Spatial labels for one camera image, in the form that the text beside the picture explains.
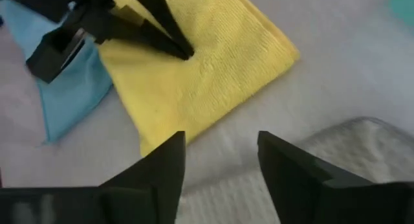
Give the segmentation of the yellow microfiber towel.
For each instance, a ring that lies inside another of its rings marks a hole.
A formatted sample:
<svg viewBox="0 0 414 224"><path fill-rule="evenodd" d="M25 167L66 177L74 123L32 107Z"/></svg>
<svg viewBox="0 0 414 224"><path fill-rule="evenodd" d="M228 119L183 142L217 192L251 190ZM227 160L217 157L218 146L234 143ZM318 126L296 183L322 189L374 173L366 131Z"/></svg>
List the yellow microfiber towel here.
<svg viewBox="0 0 414 224"><path fill-rule="evenodd" d="M138 130L142 156L177 131L193 140L300 56L249 0L166 1L193 45L190 59L115 39L98 48Z"/></svg>

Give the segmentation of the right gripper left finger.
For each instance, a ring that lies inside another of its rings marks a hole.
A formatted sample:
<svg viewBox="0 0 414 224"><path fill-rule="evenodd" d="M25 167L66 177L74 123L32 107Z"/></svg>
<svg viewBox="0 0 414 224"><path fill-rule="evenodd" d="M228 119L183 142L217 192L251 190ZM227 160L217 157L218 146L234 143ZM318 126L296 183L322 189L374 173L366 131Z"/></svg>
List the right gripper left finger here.
<svg viewBox="0 0 414 224"><path fill-rule="evenodd" d="M185 132L98 186L0 188L0 224L174 224Z"/></svg>

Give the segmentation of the light blue microfiber towel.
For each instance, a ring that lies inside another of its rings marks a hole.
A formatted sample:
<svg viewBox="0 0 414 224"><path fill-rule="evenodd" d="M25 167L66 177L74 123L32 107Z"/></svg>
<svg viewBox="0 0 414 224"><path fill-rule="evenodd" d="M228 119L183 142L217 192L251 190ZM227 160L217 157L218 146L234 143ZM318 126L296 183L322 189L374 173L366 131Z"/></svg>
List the light blue microfiber towel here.
<svg viewBox="0 0 414 224"><path fill-rule="evenodd" d="M44 34L60 27L13 0L0 1L0 16L29 58ZM45 124L44 143L55 143L101 102L112 80L90 38L71 63L50 84L36 79Z"/></svg>

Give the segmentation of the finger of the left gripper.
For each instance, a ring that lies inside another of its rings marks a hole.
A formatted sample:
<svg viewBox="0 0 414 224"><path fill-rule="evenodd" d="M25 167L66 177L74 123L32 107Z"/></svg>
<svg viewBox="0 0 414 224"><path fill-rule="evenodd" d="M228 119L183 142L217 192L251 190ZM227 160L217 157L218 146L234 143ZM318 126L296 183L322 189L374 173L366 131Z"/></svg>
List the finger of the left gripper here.
<svg viewBox="0 0 414 224"><path fill-rule="evenodd" d="M183 51L186 58L194 55L194 49L175 21L166 0L137 0L161 24L172 40Z"/></svg>
<svg viewBox="0 0 414 224"><path fill-rule="evenodd" d="M109 11L87 8L82 14L80 25L95 38L98 44L117 39L135 45L145 45L183 60L190 58L190 55L186 54L171 38L146 19L137 25Z"/></svg>

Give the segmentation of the grey waffle towel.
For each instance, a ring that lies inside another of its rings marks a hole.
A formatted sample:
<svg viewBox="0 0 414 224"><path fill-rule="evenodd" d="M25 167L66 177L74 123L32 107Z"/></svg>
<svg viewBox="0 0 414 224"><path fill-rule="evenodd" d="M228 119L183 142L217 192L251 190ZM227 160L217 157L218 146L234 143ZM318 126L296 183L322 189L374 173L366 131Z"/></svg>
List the grey waffle towel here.
<svg viewBox="0 0 414 224"><path fill-rule="evenodd" d="M351 119L293 145L374 183L414 182L414 137L379 119ZM176 224L281 224L258 152L239 164L228 150L189 151Z"/></svg>

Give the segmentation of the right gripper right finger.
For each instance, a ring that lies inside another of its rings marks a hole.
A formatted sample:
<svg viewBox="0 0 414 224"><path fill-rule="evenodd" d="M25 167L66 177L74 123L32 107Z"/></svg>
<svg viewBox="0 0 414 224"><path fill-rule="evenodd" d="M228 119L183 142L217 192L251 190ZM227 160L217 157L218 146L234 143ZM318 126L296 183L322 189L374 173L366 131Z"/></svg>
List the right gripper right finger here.
<svg viewBox="0 0 414 224"><path fill-rule="evenodd" d="M414 182L368 181L268 131L257 145L281 224L414 224Z"/></svg>

